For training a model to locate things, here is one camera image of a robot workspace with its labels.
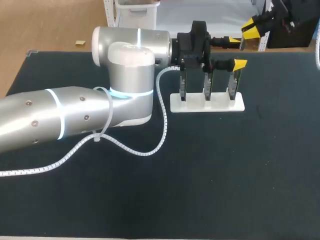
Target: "table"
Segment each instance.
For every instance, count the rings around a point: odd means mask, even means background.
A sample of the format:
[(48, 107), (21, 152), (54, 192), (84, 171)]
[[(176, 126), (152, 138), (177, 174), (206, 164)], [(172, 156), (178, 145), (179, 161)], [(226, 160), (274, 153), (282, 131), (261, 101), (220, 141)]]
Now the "table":
[[(90, 141), (56, 170), (0, 178), (0, 236), (312, 239), (320, 237), (320, 72), (312, 53), (215, 53), (248, 59), (234, 113), (171, 113), (179, 73), (160, 86), (168, 112), (162, 149), (142, 158)], [(8, 94), (64, 86), (108, 87), (85, 52), (32, 53)], [(201, 91), (192, 71), (187, 91)], [(228, 74), (217, 72), (214, 90)], [(142, 126), (111, 136), (140, 151), (158, 144), (157, 98)], [(0, 155), (0, 170), (45, 166), (83, 136)]]

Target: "screw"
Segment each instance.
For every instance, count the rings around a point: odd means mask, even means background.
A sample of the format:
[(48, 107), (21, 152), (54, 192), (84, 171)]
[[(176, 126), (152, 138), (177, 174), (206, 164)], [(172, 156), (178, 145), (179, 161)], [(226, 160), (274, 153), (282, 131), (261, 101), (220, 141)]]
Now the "screw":
[(38, 121), (37, 120), (34, 120), (32, 123), (31, 123), (31, 125), (32, 125), (32, 127), (38, 127)]

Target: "white joint cap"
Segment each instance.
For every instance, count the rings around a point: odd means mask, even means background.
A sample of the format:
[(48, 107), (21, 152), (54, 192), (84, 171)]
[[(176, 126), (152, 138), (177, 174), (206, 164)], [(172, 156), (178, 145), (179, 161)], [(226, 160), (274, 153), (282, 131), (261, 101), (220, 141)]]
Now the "white joint cap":
[(108, 59), (113, 64), (123, 66), (150, 66), (155, 64), (155, 54), (146, 47), (127, 42), (114, 42), (109, 46)]
[(100, 67), (100, 61), (99, 61), (99, 32), (100, 27), (97, 26), (92, 34), (92, 42), (91, 42), (91, 51), (92, 51), (92, 58), (95, 63), (95, 65)]

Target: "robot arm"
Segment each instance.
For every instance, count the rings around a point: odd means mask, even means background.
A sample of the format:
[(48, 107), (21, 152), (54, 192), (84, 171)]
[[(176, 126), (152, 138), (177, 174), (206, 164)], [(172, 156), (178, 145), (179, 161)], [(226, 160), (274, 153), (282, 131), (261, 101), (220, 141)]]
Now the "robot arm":
[[(127, 43), (109, 48), (109, 126), (144, 124), (153, 108), (154, 54)], [(70, 86), (7, 96), (0, 100), (0, 112), (0, 152), (5, 152), (102, 129), (110, 102), (103, 91)]]
[(290, 33), (320, 16), (320, 0), (272, 0), (272, 4), (271, 11), (253, 16), (242, 27), (245, 40), (261, 38), (278, 24)]
[(211, 100), (214, 70), (225, 70), (231, 73), (232, 79), (228, 85), (229, 97), (231, 100), (235, 99), (239, 77), (247, 61), (211, 59), (211, 47), (238, 49), (241, 42), (228, 36), (211, 38), (205, 21), (193, 21), (191, 31), (179, 32), (177, 38), (170, 38), (168, 31), (97, 27), (92, 36), (92, 56), (95, 64), (110, 68), (110, 61), (106, 57), (109, 46), (124, 40), (132, 45), (150, 49), (154, 53), (155, 67), (158, 69), (168, 66), (180, 67), (179, 92), (182, 101), (187, 99), (187, 72), (194, 68), (202, 68), (205, 73), (203, 89), (206, 101)]

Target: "white shelf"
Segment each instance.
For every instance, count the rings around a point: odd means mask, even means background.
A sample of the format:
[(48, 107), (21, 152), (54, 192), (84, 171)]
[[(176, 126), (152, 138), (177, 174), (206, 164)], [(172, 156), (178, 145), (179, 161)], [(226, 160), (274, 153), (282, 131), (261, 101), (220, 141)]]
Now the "white shelf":
[(211, 37), (241, 38), (241, 27), (258, 10), (251, 0), (162, 0), (157, 8), (156, 29), (188, 33), (194, 20), (206, 21)]

